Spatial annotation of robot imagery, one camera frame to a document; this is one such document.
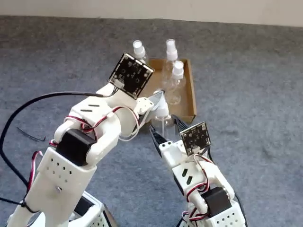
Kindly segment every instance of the spray bottle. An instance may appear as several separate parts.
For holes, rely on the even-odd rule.
[[[144,64],[148,64],[148,57],[145,52],[145,48],[140,40],[133,42],[134,57],[140,60]]]

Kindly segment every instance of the wire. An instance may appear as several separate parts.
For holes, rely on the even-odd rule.
[[[44,136],[43,139],[40,139],[40,138],[37,138],[35,136],[32,136],[30,134],[28,134],[27,132],[23,131],[22,129],[20,129],[19,127],[17,127],[17,129],[25,136],[29,137],[30,139],[32,140],[35,140],[35,141],[41,141],[41,142],[44,142],[46,140],[46,136]]]
[[[184,217],[185,215],[189,215],[189,212],[187,210],[185,210],[185,211],[182,212],[182,220],[185,221],[185,222],[187,222],[185,220],[185,217]]]
[[[119,138],[121,141],[124,141],[124,142],[131,141],[133,138],[135,138],[135,137],[138,135],[139,128],[140,128],[139,119],[138,119],[138,117],[136,116],[136,114],[134,113],[134,111],[133,111],[131,108],[126,107],[126,106],[119,106],[119,107],[128,109],[128,110],[132,113],[132,115],[134,116],[134,119],[135,119],[135,121],[136,121],[135,133],[132,132],[132,133],[130,134],[130,136],[129,136],[129,137],[126,137],[126,138],[123,138],[123,137],[121,137],[121,136],[120,136],[120,138]]]
[[[30,188],[32,187],[32,184],[34,182],[35,174],[36,174],[36,158],[40,155],[43,157],[43,154],[41,151],[35,151],[32,156],[32,167],[29,175],[28,185],[27,185],[27,192],[29,192]]]
[[[13,201],[13,200],[8,200],[8,199],[2,198],[2,197],[0,197],[0,201],[15,204],[15,205],[21,205],[22,204],[20,202],[16,202],[16,201]]]
[[[200,158],[203,159],[204,161],[210,162],[210,163],[213,164],[213,161],[212,161],[212,160],[210,160],[210,159],[208,159],[208,158],[206,158],[206,157],[204,157],[204,156],[202,156],[202,155],[200,155],[200,154],[194,154],[194,160],[195,160],[195,162],[196,162],[197,164],[198,164],[199,162],[196,160],[196,157],[200,157]]]
[[[92,128],[93,128],[93,127],[91,126],[91,124],[89,124],[86,120],[81,119],[81,118],[79,118],[79,117],[75,117],[75,116],[69,115],[69,116],[67,116],[67,117],[64,119],[64,122],[65,122],[66,120],[68,120],[68,119],[75,119],[75,120],[81,122],[81,128],[82,128],[82,130],[83,130],[84,132],[86,132],[85,130],[88,130],[88,129],[92,129]],[[97,135],[96,135],[95,130],[92,129],[92,130],[90,130],[90,131],[88,131],[88,132],[91,132],[91,131],[92,131],[93,134],[94,134],[95,140],[98,140],[98,137],[97,137]]]
[[[202,186],[205,186],[205,185],[206,185],[206,187],[204,188],[204,190],[207,191],[207,190],[208,190],[208,184],[207,184],[206,182],[199,183],[199,184],[197,184],[196,186],[194,186],[191,190],[189,190],[189,192],[188,192],[187,195],[186,195],[186,201],[189,202],[188,197],[190,196],[191,193],[193,193],[194,190],[196,190],[197,188],[200,188],[200,187],[202,187]]]
[[[49,141],[49,145],[56,148],[58,146],[58,143],[55,140],[51,140],[51,141]]]
[[[240,200],[240,198],[239,198],[239,196],[238,196],[238,194],[235,192],[235,197],[237,198],[237,200],[238,200],[238,203],[239,203],[239,206],[240,206],[240,209],[241,209],[241,211],[242,211],[242,214],[243,214],[243,216],[244,216],[244,219],[245,219],[245,226],[246,227],[248,227],[248,224],[247,224],[247,219],[246,219],[246,215],[245,215],[245,211],[244,211],[244,208],[243,208],[243,206],[242,206],[242,202],[241,202],[241,200]]]
[[[91,92],[77,92],[77,91],[64,91],[64,92],[54,92],[54,93],[49,93],[49,94],[45,94],[36,98],[33,98],[31,100],[29,100],[28,102],[26,102],[25,104],[23,104],[22,106],[20,106],[7,120],[3,131],[1,133],[0,136],[0,156],[2,157],[3,161],[9,166],[9,168],[17,175],[17,177],[23,182],[23,184],[27,187],[27,180],[26,178],[17,170],[17,168],[11,163],[11,161],[7,158],[7,156],[5,155],[4,151],[3,151],[3,144],[4,144],[4,139],[5,136],[9,130],[9,126],[11,125],[12,121],[15,119],[15,117],[26,107],[28,107],[29,105],[38,102],[40,100],[43,99],[47,99],[47,98],[51,98],[51,97],[57,97],[57,96],[95,96],[95,97],[109,97],[109,96],[104,96],[102,94],[97,94],[97,93],[91,93]]]
[[[210,152],[210,146],[208,147],[207,154],[208,154],[209,159],[214,163],[212,154],[211,154],[211,152]]]

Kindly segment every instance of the bottle cap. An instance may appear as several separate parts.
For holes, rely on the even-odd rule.
[[[182,79],[184,75],[184,64],[181,61],[176,61],[172,68],[172,77],[174,79]]]
[[[157,117],[165,117],[169,115],[169,105],[167,104],[165,100],[165,96],[163,95],[159,101],[159,106],[156,110],[155,115]]]
[[[145,48],[140,40],[133,42],[135,58],[143,58],[145,56]]]
[[[166,58],[168,61],[175,61],[178,59],[178,51],[174,39],[168,39],[166,41]]]

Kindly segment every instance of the cardboard tray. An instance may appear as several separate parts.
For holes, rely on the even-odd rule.
[[[161,70],[163,59],[150,59],[149,66],[156,71],[148,81],[147,85],[143,89],[140,97],[149,97],[153,92],[160,88],[160,79],[162,77]],[[181,102],[178,105],[169,105],[169,111],[184,120],[186,123],[191,123],[197,115],[196,99],[194,91],[193,75],[191,71],[190,61],[188,59],[181,59],[184,63],[184,76],[186,78],[186,89],[181,94]]]

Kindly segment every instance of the white robotic arm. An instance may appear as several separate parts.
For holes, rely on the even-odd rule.
[[[115,226],[104,205],[84,190],[96,164],[121,137],[131,139],[144,124],[153,103],[147,98],[135,98],[152,73],[152,69],[124,54],[110,83],[97,91],[104,97],[88,97],[72,107],[7,227],[29,226],[37,211],[41,215],[32,227]]]
[[[182,140],[166,140],[153,127],[150,131],[159,155],[187,200],[188,211],[182,213],[177,227],[244,227],[245,218],[233,200],[233,188],[218,166],[204,154],[210,145],[206,124],[189,128],[179,118],[174,118],[177,126],[181,126],[181,134],[186,134]],[[205,149],[193,149],[202,140],[205,140]],[[195,150],[193,153],[187,151],[188,145]]]

